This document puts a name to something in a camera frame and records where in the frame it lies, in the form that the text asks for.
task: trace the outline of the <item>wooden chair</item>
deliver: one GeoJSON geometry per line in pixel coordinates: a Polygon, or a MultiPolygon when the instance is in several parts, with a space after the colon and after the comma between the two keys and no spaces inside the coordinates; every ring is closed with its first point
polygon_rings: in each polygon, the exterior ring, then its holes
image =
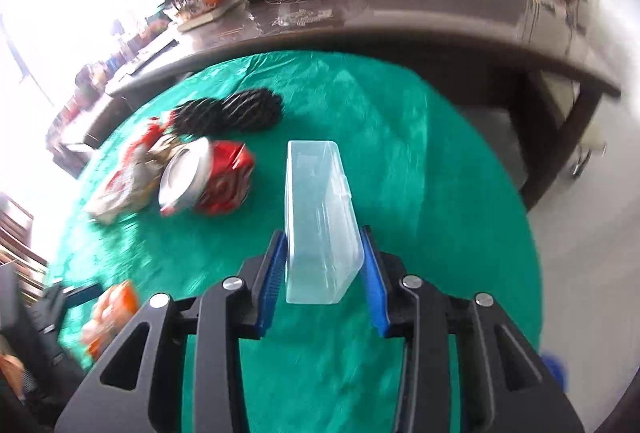
{"type": "Polygon", "coordinates": [[[27,304],[42,296],[47,272],[47,261],[29,248],[32,226],[33,215],[0,193],[0,263],[15,262],[27,304]]]}

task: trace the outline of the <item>plastic container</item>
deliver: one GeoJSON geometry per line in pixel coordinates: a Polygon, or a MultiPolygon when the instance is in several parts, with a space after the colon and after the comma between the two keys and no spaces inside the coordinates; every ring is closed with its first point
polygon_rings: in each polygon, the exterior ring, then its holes
{"type": "Polygon", "coordinates": [[[287,302],[340,301],[362,267],[364,251],[335,142],[289,142],[285,228],[287,302]]]}

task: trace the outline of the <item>black braided object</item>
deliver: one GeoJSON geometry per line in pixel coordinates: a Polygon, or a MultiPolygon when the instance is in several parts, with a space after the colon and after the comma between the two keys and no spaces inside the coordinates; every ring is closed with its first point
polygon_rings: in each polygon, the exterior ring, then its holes
{"type": "Polygon", "coordinates": [[[174,109],[172,131],[178,135],[216,137],[225,131],[260,131],[282,116],[282,96],[252,88],[227,98],[197,98],[174,109]]]}

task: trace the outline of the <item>red can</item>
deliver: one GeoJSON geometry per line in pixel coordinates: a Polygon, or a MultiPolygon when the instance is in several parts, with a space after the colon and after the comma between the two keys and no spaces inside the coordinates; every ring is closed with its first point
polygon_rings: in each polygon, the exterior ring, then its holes
{"type": "Polygon", "coordinates": [[[231,212],[244,202],[254,166],[254,154],[242,143],[206,137],[190,142],[162,174],[160,213],[169,216],[188,207],[206,214],[231,212]]]}

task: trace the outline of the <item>round table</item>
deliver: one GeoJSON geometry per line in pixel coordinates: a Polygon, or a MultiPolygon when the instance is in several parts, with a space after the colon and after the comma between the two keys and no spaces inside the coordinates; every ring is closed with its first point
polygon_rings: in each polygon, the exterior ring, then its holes
{"type": "MultiPolygon", "coordinates": [[[[158,291],[175,299],[201,294],[236,273],[245,258],[263,253],[274,229],[283,228],[289,140],[337,142],[358,224],[371,226],[380,249],[446,293],[470,298],[490,292],[537,347],[540,269],[524,206],[506,172],[475,130],[416,74],[347,54],[272,52],[227,61],[140,108],[82,174],[51,275],[76,286],[128,278],[143,300],[158,291]],[[259,86],[282,94],[284,115],[271,130],[225,135],[246,142],[257,159],[252,191],[236,212],[161,218],[154,201],[109,227],[82,212],[116,166],[123,143],[148,117],[192,98],[259,86]]],[[[85,305],[66,320],[62,337],[76,353],[89,311],[85,305]]],[[[386,433],[401,357],[400,339],[376,335],[359,280],[335,305],[290,305],[281,291],[266,338],[241,341],[251,431],[386,433]]],[[[192,369],[190,348],[185,431],[191,429],[192,369]]],[[[459,412],[454,394],[454,422],[459,412]]]]}

